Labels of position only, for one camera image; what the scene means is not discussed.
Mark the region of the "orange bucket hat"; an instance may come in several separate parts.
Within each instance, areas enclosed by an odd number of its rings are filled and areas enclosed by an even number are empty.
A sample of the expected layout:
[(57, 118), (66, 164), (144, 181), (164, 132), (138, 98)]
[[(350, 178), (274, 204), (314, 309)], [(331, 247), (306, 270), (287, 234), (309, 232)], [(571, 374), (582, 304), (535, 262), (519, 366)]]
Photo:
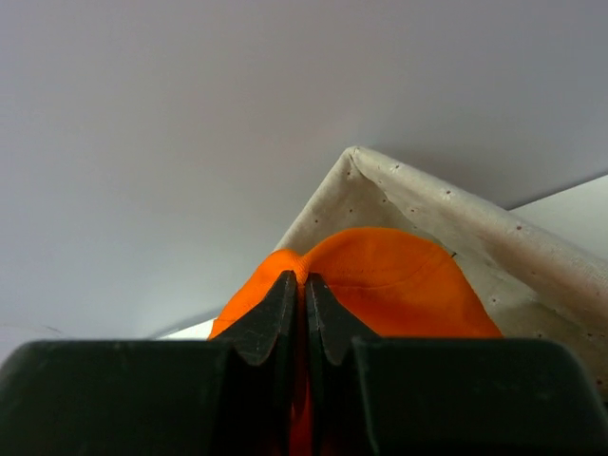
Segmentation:
[(305, 283), (310, 275), (321, 275), (337, 300), (381, 336), (501, 336), (464, 273), (444, 248), (396, 229), (377, 227), (344, 230), (304, 255), (290, 249), (273, 252), (222, 309), (210, 335), (217, 337), (251, 311), (284, 271), (295, 273), (298, 289), (290, 436), (293, 455), (312, 452), (304, 322)]

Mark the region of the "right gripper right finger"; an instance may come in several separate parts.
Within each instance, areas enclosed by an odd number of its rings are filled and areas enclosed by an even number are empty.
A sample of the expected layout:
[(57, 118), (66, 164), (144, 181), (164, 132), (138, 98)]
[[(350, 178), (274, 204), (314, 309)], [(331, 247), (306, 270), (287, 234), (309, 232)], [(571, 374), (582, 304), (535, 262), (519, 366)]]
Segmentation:
[(378, 335), (344, 307), (319, 274), (305, 285), (314, 455), (371, 453), (355, 339)]

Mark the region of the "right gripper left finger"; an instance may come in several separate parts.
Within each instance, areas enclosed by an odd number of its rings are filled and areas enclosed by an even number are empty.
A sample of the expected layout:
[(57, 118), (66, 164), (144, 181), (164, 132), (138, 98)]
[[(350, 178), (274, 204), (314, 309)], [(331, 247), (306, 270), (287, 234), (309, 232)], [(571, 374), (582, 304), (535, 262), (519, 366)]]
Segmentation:
[(214, 338), (228, 349), (215, 455), (287, 455), (295, 390), (297, 282), (279, 275), (255, 307)]

